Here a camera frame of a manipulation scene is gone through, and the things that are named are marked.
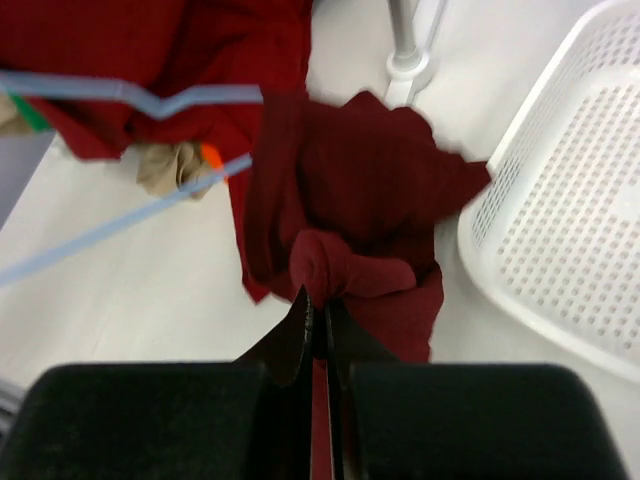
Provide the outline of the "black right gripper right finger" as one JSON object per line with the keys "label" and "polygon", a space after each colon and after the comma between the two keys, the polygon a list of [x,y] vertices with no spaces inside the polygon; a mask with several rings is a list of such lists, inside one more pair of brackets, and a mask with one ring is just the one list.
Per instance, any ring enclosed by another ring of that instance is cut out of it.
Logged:
{"label": "black right gripper right finger", "polygon": [[324,312],[336,479],[624,479],[596,401],[553,364],[409,364]]}

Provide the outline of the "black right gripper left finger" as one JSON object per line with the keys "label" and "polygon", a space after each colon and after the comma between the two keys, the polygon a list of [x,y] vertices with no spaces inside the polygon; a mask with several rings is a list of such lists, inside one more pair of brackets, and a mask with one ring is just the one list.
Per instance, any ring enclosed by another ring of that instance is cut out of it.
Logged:
{"label": "black right gripper left finger", "polygon": [[31,387],[5,479],[307,479],[314,310],[232,362],[67,364]]}

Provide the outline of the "dark maroon t shirt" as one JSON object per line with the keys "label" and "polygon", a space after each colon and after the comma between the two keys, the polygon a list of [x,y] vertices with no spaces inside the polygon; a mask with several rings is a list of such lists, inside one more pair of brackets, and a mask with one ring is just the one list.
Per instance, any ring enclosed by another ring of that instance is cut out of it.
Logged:
{"label": "dark maroon t shirt", "polygon": [[303,397],[277,414],[287,444],[273,479],[331,475],[326,341],[317,312],[341,300],[401,361],[424,363],[444,300],[436,226],[489,183],[483,163],[441,150],[414,110],[363,91],[336,106],[268,93],[252,153],[242,260],[249,280],[291,302],[250,350]]}

